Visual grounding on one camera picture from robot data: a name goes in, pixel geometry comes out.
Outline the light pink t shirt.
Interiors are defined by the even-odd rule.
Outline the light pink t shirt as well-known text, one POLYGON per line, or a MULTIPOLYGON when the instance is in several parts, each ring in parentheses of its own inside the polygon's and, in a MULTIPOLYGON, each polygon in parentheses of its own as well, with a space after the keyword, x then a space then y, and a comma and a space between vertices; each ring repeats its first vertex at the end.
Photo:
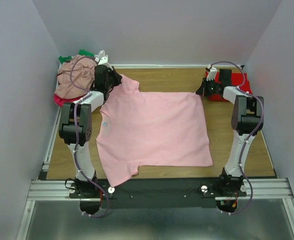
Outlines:
POLYGON ((139 82, 123 76, 100 113, 96 144, 112 187, 142 166, 213 164, 202 100, 193 92, 141 92, 139 82))

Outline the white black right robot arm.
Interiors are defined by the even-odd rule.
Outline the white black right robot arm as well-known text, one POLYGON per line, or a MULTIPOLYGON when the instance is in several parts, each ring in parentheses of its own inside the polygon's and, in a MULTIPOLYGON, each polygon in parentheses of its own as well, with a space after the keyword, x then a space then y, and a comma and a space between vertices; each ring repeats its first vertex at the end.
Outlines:
POLYGON ((231 77, 230 69, 217 70, 209 65, 206 67, 206 77, 196 91, 202 97, 220 95, 233 104, 231 127, 234 137, 230 156, 219 177, 211 184, 201 186, 206 198, 246 194, 243 183, 247 179, 245 162, 253 140, 263 127, 264 98, 242 90, 241 85, 232 86, 231 77))

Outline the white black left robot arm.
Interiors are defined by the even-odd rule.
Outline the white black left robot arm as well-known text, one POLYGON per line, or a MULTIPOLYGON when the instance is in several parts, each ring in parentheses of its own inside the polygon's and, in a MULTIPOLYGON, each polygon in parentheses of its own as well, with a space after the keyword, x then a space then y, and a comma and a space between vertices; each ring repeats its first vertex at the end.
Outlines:
POLYGON ((92 135, 92 112, 102 106, 122 76, 112 66, 95 67, 91 90, 74 102, 64 103, 61 108, 59 137, 71 151, 76 174, 67 189, 74 198, 94 198, 99 192, 96 171, 91 162, 89 141, 92 135))

